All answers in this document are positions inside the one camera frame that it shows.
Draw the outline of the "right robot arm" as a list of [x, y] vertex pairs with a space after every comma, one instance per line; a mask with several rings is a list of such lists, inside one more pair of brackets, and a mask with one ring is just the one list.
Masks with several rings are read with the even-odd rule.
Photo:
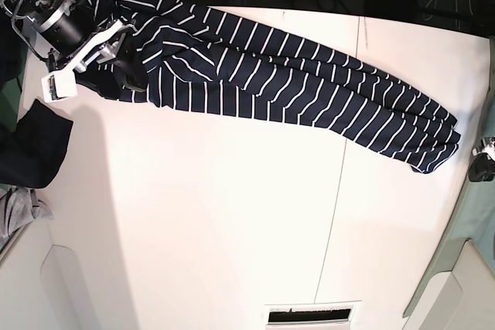
[[41, 79], [47, 103], [75, 97], [77, 76], [86, 73], [91, 64], [117, 70], [118, 88], [145, 92], [149, 86], [147, 73], [131, 43], [133, 23], [115, 15], [99, 22], [99, 5], [88, 1], [1, 0], [18, 36], [22, 32], [16, 23], [23, 20], [49, 43], [47, 56], [32, 51], [48, 69]]

